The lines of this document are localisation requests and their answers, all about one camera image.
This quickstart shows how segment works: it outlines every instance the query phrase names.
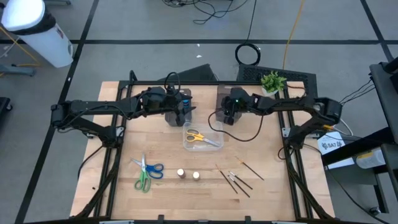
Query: small white pot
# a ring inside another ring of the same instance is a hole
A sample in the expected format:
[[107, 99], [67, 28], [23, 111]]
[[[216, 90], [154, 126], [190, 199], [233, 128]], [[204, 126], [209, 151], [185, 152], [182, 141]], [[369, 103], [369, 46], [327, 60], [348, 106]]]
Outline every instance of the small white pot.
[[261, 88], [261, 90], [262, 90], [262, 93], [264, 94], [264, 96], [273, 96], [278, 92], [278, 90], [275, 90], [275, 91], [269, 93], [269, 92], [267, 92], [267, 90], [265, 88]]

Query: plastic bin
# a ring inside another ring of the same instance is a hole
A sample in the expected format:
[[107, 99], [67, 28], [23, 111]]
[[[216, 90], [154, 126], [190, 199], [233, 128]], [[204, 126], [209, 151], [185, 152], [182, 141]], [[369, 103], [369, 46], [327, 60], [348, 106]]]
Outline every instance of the plastic bin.
[[54, 67], [72, 63], [73, 45], [46, 10], [43, 0], [10, 0], [4, 8], [1, 23]]
[[[222, 130], [223, 124], [216, 121], [214, 124], [212, 124], [212, 127], [216, 130]], [[187, 141], [187, 131], [189, 129], [195, 129], [199, 131], [199, 133], [202, 134], [205, 138], [217, 143], [218, 147], [205, 141]], [[193, 124], [191, 122], [185, 122], [183, 125], [182, 142], [185, 149], [193, 152], [217, 151], [224, 146], [223, 133], [211, 130], [208, 124]]]

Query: scissors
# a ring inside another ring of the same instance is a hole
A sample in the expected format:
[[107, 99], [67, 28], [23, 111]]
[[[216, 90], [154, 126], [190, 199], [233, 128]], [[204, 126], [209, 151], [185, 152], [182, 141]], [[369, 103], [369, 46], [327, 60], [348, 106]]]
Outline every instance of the scissors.
[[[142, 166], [142, 162], [138, 161], [137, 159], [131, 158], [136, 164]], [[163, 164], [155, 164], [155, 165], [146, 165], [146, 171], [148, 171], [148, 175], [153, 179], [161, 179], [163, 178]]]
[[216, 147], [220, 147], [219, 144], [215, 143], [212, 140], [209, 140], [209, 139], [205, 138], [203, 135], [200, 134], [200, 132], [198, 130], [195, 130], [195, 129], [188, 129], [187, 130], [186, 140], [188, 142], [204, 141], [204, 142], [207, 142], [208, 144], [214, 145]]
[[142, 153], [142, 162], [141, 162], [141, 174], [139, 179], [134, 184], [134, 188], [136, 190], [142, 190], [144, 193], [148, 192], [150, 189], [150, 178], [148, 175], [148, 171], [145, 168], [145, 155]]

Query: potted plant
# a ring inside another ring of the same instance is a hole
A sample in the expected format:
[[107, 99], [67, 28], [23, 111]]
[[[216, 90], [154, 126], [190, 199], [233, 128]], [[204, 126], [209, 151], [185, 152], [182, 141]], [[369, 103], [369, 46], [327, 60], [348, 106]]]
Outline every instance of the potted plant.
[[275, 95], [279, 90], [283, 90], [286, 78], [278, 76], [278, 72], [271, 71], [269, 75], [261, 78], [262, 92], [264, 96]]

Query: clear plastic container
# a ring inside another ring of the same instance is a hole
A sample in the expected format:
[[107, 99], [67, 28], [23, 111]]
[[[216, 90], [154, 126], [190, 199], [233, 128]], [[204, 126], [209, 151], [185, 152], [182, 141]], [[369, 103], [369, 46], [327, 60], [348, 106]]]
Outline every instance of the clear plastic container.
[[[223, 124], [216, 121], [212, 124], [212, 127], [217, 130], [222, 130]], [[194, 137], [189, 135], [188, 131], [195, 134], [199, 132], [205, 139], [210, 140], [212, 144], [206, 141], [194, 141]], [[223, 133], [211, 130], [207, 123], [193, 124], [191, 122], [185, 122], [183, 125], [182, 144], [185, 149], [192, 152], [217, 151], [224, 146]]]

